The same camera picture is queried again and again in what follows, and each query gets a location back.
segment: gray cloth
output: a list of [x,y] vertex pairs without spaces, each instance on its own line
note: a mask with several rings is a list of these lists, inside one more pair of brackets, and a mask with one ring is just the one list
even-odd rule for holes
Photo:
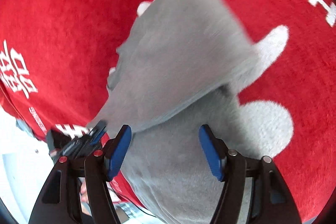
[[112,138],[131,126],[122,172],[151,212],[169,224],[208,224],[223,184],[198,129],[207,123],[228,147],[254,153],[229,85],[256,65],[249,38],[222,0],[155,0],[118,53],[108,101],[89,126],[106,120]]

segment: gray fabric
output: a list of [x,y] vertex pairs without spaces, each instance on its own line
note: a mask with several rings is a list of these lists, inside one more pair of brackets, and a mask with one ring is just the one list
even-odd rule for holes
[[258,154],[246,149],[228,85],[257,62],[248,37],[221,0],[155,0],[118,53],[108,101],[89,126],[105,119],[110,137],[131,126],[122,172],[151,212],[169,224],[208,224],[223,184],[211,175],[199,127],[209,124],[243,155]]

